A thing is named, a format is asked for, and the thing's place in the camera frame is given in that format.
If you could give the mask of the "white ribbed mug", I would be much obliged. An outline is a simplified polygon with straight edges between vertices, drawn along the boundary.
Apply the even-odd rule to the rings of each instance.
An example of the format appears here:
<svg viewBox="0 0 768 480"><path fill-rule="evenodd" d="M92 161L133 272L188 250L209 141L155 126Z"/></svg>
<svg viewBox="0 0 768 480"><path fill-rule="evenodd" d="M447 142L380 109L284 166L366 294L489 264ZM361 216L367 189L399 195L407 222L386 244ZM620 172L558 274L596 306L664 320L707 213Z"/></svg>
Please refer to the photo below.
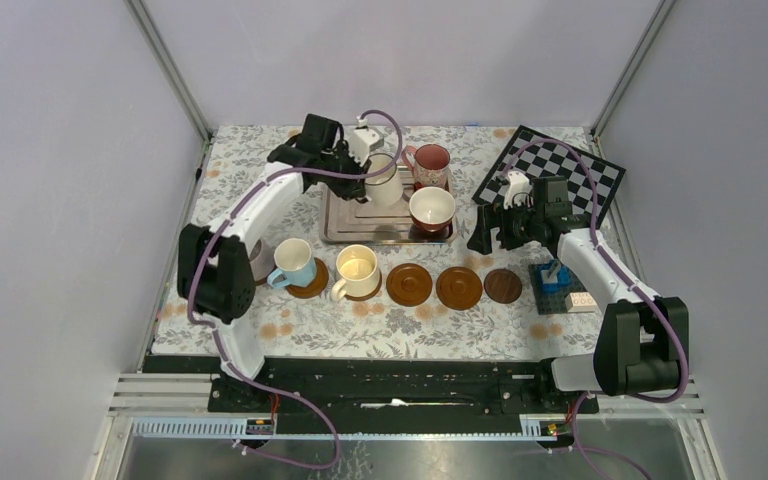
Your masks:
<svg viewBox="0 0 768 480"><path fill-rule="evenodd" d="M396 204L402 198L404 187L393 158L386 153L376 153L369 160L369 172L382 170L382 173L364 180L365 200L379 207Z"/></svg>

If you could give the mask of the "brown wooden coaster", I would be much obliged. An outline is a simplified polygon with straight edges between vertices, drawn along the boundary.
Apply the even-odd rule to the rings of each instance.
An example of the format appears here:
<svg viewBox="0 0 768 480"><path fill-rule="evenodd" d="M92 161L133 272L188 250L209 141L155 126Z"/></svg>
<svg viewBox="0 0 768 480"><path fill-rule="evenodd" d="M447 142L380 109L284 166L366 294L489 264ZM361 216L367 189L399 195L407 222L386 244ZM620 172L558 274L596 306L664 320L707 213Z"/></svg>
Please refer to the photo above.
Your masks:
<svg viewBox="0 0 768 480"><path fill-rule="evenodd" d="M462 311L478 304L483 294L483 284L475 271L456 266L439 275L435 291L444 306Z"/></svg>
<svg viewBox="0 0 768 480"><path fill-rule="evenodd" d="M366 295L363 295L363 296L352 296L352 295L346 294L344 296L344 298L347 299L347 300L350 300L350 301L354 301L354 302L362 302L362 301L369 300L369 299L375 297L380 292L381 287L382 287L382 283L383 283L383 280L381 278L379 278L378 284L369 293L367 293Z"/></svg>
<svg viewBox="0 0 768 480"><path fill-rule="evenodd" d="M432 286L430 273L415 263L403 263L394 267L386 279L386 290L390 299L405 307L423 304L430 297Z"/></svg>
<svg viewBox="0 0 768 480"><path fill-rule="evenodd" d="M316 274L313 281L305 287L288 286L285 290L295 298L310 299L319 296L328 285L329 271L326 264L319 258L314 258Z"/></svg>

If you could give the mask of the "dark walnut round coaster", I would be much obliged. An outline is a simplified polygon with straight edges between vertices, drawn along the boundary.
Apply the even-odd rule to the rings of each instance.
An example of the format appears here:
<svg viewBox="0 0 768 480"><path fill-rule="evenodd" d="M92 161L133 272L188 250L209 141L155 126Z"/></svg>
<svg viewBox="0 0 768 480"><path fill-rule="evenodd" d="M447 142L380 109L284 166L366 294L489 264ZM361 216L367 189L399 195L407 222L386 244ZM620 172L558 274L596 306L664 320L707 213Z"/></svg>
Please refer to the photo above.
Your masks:
<svg viewBox="0 0 768 480"><path fill-rule="evenodd" d="M511 304L522 295L523 284L520 277L509 269L490 271L483 282L487 296L496 303Z"/></svg>

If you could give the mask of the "cream yellow mug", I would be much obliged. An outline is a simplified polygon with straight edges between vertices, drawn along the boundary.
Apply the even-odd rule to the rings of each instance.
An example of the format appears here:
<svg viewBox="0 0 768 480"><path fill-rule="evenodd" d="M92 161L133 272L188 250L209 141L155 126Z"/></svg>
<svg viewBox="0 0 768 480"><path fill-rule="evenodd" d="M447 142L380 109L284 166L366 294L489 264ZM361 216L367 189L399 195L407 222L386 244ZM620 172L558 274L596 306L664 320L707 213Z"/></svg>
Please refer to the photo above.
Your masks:
<svg viewBox="0 0 768 480"><path fill-rule="evenodd" d="M363 301L381 287L382 274L376 254L364 245L345 247L336 259L337 281L330 291L332 301Z"/></svg>

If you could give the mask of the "lilac mug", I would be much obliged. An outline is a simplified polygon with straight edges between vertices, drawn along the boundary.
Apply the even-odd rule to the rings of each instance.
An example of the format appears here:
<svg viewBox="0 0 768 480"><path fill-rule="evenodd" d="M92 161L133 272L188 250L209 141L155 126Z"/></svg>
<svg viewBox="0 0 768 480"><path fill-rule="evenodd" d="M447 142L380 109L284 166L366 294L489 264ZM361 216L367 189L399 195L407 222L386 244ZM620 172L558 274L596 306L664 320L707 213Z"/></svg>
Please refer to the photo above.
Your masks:
<svg viewBox="0 0 768 480"><path fill-rule="evenodd" d="M255 284L265 284L268 275L275 269L273 247L263 240L258 240L249 253L249 262Z"/></svg>

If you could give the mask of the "light blue mug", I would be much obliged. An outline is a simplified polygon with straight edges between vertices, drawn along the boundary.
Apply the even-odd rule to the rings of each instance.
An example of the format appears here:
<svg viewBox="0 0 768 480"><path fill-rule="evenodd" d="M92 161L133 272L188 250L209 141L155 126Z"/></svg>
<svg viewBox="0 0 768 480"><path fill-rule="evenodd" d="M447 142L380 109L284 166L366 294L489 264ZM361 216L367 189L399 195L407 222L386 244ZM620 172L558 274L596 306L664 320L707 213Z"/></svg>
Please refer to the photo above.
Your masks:
<svg viewBox="0 0 768 480"><path fill-rule="evenodd" d="M275 269L267 283L273 288L307 287L316 277L317 267L309 243L300 238L289 238L274 250Z"/></svg>

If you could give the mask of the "metal serving tray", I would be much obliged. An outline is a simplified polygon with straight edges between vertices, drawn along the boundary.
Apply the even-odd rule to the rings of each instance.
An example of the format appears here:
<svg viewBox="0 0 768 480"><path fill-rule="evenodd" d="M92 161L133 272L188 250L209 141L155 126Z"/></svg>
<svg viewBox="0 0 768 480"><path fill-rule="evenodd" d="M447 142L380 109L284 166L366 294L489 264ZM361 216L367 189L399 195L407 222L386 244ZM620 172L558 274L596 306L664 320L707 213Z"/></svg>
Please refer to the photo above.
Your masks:
<svg viewBox="0 0 768 480"><path fill-rule="evenodd" d="M398 167L403 197L389 207L344 201L320 186L320 239L327 244L445 244L457 237L455 221L440 231L426 232L410 216L408 201L414 192L412 176Z"/></svg>

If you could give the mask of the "pink mug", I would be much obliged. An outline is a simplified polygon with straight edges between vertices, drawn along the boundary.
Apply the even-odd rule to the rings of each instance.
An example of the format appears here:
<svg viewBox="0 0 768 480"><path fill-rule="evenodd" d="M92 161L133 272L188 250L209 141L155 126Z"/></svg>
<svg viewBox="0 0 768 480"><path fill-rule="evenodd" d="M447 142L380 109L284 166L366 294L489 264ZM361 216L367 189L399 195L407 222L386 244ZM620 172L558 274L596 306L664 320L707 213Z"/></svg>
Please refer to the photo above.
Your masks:
<svg viewBox="0 0 768 480"><path fill-rule="evenodd" d="M451 157L443 146L407 146L401 153L401 160L413 177L415 190L424 187L448 189Z"/></svg>

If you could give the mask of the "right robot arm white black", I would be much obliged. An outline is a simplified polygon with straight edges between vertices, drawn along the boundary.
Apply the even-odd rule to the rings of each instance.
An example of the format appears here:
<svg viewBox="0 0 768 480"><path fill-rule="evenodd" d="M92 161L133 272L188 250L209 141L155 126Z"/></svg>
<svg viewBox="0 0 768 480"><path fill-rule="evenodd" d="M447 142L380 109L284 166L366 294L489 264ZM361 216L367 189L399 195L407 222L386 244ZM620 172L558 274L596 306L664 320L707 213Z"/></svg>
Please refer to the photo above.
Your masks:
<svg viewBox="0 0 768 480"><path fill-rule="evenodd" d="M507 184L503 201L478 207L469 249L489 254L494 242L505 250L537 242L579 279L603 314L592 353L544 362L546 377L533 386L537 405L557 412L585 391L654 403L678 399L689 380L685 303L659 295L620 262L591 215L574 213L565 178L529 180L512 172Z"/></svg>

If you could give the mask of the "white cup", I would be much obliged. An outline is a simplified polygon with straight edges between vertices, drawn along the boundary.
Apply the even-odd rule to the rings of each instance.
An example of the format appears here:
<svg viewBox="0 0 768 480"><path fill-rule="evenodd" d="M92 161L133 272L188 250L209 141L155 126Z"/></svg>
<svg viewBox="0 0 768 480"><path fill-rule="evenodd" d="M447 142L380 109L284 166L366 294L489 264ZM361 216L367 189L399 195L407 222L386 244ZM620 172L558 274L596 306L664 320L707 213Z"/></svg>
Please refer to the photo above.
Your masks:
<svg viewBox="0 0 768 480"><path fill-rule="evenodd" d="M437 232L448 227L454 217L456 202L451 193L439 187L422 187L408 202L413 224L425 232Z"/></svg>

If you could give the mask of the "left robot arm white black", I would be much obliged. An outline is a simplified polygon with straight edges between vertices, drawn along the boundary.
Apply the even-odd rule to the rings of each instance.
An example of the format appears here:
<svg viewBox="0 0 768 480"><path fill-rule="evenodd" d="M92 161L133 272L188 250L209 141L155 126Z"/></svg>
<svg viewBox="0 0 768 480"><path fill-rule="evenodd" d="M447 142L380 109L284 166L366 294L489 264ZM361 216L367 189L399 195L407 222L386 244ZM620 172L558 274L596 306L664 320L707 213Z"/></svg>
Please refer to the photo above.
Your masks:
<svg viewBox="0 0 768 480"><path fill-rule="evenodd" d="M232 398L248 411L269 401L270 385L258 376L265 357L255 335L244 333L256 294L252 249L277 219L312 186L322 183L343 199L365 194L370 153L381 134L364 117L355 128L319 115L306 117L301 132L275 147L260 175L223 214L179 234L177 292L188 320L210 330L222 369L237 378Z"/></svg>

